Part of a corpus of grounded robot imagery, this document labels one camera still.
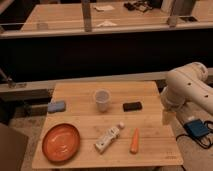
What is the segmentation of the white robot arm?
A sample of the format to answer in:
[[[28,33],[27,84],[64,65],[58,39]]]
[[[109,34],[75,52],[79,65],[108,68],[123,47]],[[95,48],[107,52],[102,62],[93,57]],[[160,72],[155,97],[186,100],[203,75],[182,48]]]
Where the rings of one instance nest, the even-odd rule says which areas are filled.
[[[160,93],[164,125],[168,125],[181,109],[187,110],[187,101],[213,115],[213,88],[205,83],[207,78],[208,69],[200,62],[192,62],[166,73],[166,86]]]

